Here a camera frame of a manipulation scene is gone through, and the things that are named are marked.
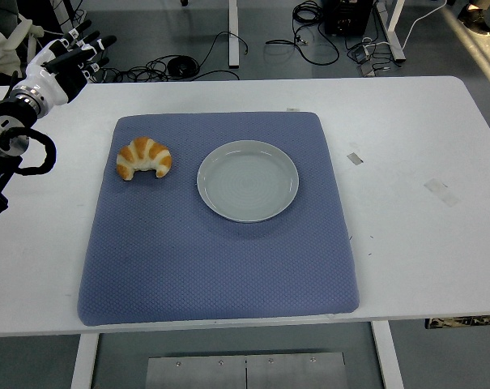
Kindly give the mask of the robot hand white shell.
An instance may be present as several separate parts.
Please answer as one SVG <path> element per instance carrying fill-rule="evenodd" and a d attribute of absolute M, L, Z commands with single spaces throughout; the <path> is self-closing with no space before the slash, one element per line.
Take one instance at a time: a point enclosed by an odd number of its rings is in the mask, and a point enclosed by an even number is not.
<path fill-rule="evenodd" d="M 98 31 L 84 36 L 91 25 L 88 19 L 41 49 L 28 63 L 26 78 L 15 86 L 14 94 L 30 96 L 42 115 L 54 106 L 70 103 L 109 62 L 104 52 L 117 41 L 115 36 L 102 37 Z"/>

